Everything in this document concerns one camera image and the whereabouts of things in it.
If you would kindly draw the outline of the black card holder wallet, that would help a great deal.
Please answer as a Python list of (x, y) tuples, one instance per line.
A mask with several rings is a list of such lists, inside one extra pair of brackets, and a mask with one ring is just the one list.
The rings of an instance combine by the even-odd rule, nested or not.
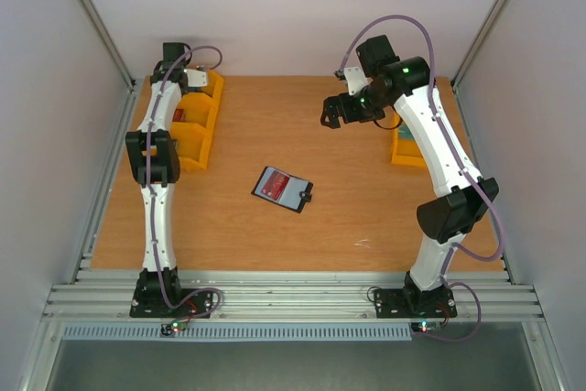
[(269, 203), (301, 213), (312, 200), (313, 183), (278, 168), (265, 167), (251, 194)]

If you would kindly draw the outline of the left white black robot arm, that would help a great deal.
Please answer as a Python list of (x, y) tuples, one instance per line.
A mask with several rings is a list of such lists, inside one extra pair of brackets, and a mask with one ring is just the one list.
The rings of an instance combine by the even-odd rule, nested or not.
[(179, 280), (172, 244), (172, 200), (180, 177), (179, 154), (170, 128), (187, 92), (207, 84), (205, 71), (190, 70), (194, 49), (166, 42), (150, 79), (151, 97), (142, 122), (125, 135), (130, 169), (140, 187), (145, 213), (145, 253), (130, 315), (208, 317), (217, 295), (206, 288), (189, 290)]

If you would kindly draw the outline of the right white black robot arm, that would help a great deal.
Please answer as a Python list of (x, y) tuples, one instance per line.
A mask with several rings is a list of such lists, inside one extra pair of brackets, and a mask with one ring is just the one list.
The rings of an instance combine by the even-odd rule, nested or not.
[(499, 192), (461, 146), (444, 111), (428, 63), (421, 57), (402, 60), (385, 36), (367, 39), (356, 50), (357, 68), (345, 68), (347, 92), (324, 100), (320, 122), (376, 123), (392, 108), (415, 140), (431, 177), (435, 199), (417, 208), (423, 233), (415, 264), (402, 288), (374, 292), (379, 318), (456, 316), (452, 291), (444, 284), (453, 251), (479, 222)]

